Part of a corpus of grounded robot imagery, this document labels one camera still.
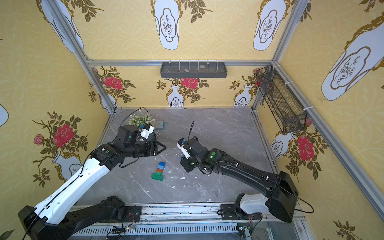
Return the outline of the long green lego brick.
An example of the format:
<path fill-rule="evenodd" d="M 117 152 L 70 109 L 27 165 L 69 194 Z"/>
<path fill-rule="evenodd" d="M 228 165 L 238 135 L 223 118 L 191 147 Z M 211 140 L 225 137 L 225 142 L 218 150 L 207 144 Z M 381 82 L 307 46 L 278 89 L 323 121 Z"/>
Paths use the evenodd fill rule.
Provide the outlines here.
<path fill-rule="evenodd" d="M 164 179 L 164 176 L 161 172 L 155 172 L 154 174 L 152 174 L 152 179 L 154 180 L 157 180 L 157 181 L 163 181 Z"/>

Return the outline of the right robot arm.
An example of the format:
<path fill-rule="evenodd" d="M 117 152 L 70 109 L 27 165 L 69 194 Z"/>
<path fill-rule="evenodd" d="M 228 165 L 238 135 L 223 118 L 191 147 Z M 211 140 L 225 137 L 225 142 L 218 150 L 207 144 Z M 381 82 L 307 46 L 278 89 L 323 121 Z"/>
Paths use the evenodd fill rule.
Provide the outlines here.
<path fill-rule="evenodd" d="M 186 172 L 199 169 L 206 175 L 229 176 L 259 192 L 258 195 L 239 194 L 233 205 L 221 211 L 223 216 L 245 219 L 254 213 L 268 212 L 280 221 L 292 222 L 299 193 L 287 173 L 266 172 L 242 163 L 222 150 L 208 150 L 197 137 L 181 138 L 177 147 L 183 153 L 180 163 Z"/>

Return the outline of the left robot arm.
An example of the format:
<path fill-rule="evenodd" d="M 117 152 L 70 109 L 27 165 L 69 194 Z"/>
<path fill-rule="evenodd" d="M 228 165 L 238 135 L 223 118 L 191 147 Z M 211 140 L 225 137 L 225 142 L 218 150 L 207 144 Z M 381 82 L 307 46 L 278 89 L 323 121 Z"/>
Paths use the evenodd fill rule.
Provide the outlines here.
<path fill-rule="evenodd" d="M 66 240 L 74 233 L 99 221 L 121 222 L 126 204 L 116 196 L 97 205 L 71 211 L 74 204 L 99 179 L 116 166 L 124 168 L 128 157 L 153 157 L 167 147 L 157 141 L 154 127 L 120 126 L 113 141 L 98 146 L 84 165 L 59 189 L 35 207 L 25 206 L 18 213 L 26 235 L 32 240 Z"/>

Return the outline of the grey teal sponge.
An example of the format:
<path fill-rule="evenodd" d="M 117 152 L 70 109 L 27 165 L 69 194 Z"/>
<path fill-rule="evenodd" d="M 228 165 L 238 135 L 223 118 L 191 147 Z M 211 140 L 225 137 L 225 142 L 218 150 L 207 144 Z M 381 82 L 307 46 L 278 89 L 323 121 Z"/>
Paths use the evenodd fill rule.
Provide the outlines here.
<path fill-rule="evenodd" d="M 164 121 L 155 121 L 154 128 L 155 129 L 164 129 L 165 122 Z"/>

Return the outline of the potted plant grey pot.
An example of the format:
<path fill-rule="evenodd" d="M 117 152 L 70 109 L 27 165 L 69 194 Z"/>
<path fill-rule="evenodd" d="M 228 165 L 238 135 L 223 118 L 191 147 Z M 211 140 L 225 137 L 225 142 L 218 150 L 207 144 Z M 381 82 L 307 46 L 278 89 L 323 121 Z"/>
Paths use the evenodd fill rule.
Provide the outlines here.
<path fill-rule="evenodd" d="M 132 115 L 128 120 L 128 124 L 140 128 L 140 126 L 144 126 L 145 124 L 153 126 L 155 121 L 156 120 L 150 115 Z"/>

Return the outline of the aluminium rail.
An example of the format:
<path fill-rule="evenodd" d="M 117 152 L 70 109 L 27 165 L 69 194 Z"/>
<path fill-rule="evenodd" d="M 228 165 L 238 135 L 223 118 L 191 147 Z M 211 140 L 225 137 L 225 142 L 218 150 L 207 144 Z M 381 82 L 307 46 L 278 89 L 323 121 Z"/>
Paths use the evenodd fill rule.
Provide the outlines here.
<path fill-rule="evenodd" d="M 221 204 L 233 202 L 208 203 L 166 203 L 143 204 L 138 224 L 105 220 L 86 227 L 75 237 L 119 237 L 170 234 L 224 234 L 236 233 L 239 229 L 249 232 L 247 226 L 258 225 L 270 228 L 281 221 L 270 213 L 262 213 L 260 220 L 222 220 L 217 214 Z"/>

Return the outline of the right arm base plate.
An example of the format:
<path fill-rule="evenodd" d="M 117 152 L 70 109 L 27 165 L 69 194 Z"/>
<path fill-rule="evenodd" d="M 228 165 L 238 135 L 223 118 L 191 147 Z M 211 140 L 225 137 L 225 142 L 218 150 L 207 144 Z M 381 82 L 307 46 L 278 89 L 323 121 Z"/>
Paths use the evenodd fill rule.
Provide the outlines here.
<path fill-rule="evenodd" d="M 247 214 L 240 208 L 240 204 L 221 204 L 217 214 L 221 216 L 222 220 L 260 220 L 262 219 L 261 213 Z"/>

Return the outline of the grey wall tray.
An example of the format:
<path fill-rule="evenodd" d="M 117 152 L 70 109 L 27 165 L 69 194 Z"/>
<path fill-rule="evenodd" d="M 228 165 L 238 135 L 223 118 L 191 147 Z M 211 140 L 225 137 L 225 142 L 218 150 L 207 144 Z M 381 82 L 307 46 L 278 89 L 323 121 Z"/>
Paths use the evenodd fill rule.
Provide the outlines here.
<path fill-rule="evenodd" d="M 226 78 L 228 74 L 225 62 L 220 61 L 167 61 L 162 62 L 160 74 L 165 78 Z"/>

